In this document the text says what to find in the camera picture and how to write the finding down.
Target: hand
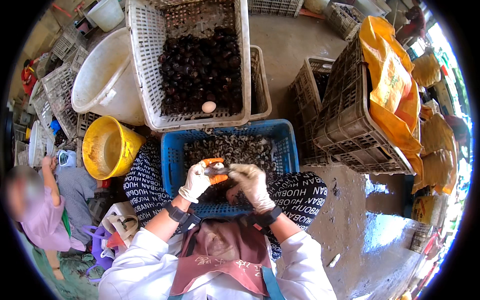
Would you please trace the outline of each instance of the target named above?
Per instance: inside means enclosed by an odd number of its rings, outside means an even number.
[[[46,156],[42,160],[42,169],[49,169],[52,172],[55,171],[57,167],[57,159],[55,157]]]
[[[248,201],[259,214],[273,209],[275,203],[267,192],[266,175],[256,165],[231,164],[228,176],[240,184]]]
[[[179,195],[190,202],[198,203],[197,198],[200,197],[209,186],[227,180],[228,175],[216,175],[212,178],[205,175],[205,168],[214,162],[223,163],[223,158],[204,159],[198,164],[191,166],[188,170],[185,185],[179,189]]]

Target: concrete floor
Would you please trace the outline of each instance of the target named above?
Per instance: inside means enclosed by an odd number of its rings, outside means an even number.
[[[273,104],[269,119],[292,119],[295,104],[287,88],[305,58],[336,59],[347,43],[323,20],[311,17],[251,15],[249,20],[250,43],[264,55]],[[368,186],[376,192],[369,192],[365,175],[345,166],[301,169],[322,177],[330,191],[308,232],[323,246],[322,261],[337,298],[398,296],[420,258],[408,249],[418,223],[394,216],[403,212],[403,175],[372,175]],[[335,185],[338,196],[331,192]],[[336,266],[326,267],[338,253]],[[280,259],[278,276],[284,267]]]

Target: woman in purple shirt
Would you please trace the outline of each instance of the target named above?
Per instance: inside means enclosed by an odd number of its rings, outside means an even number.
[[[55,167],[54,159],[43,159],[43,182],[31,167],[12,169],[5,184],[7,208],[37,247],[85,251],[90,236],[82,232],[82,225],[92,223],[86,200],[94,197],[94,190],[102,186],[102,181],[91,177],[85,168],[66,169],[55,181]]]

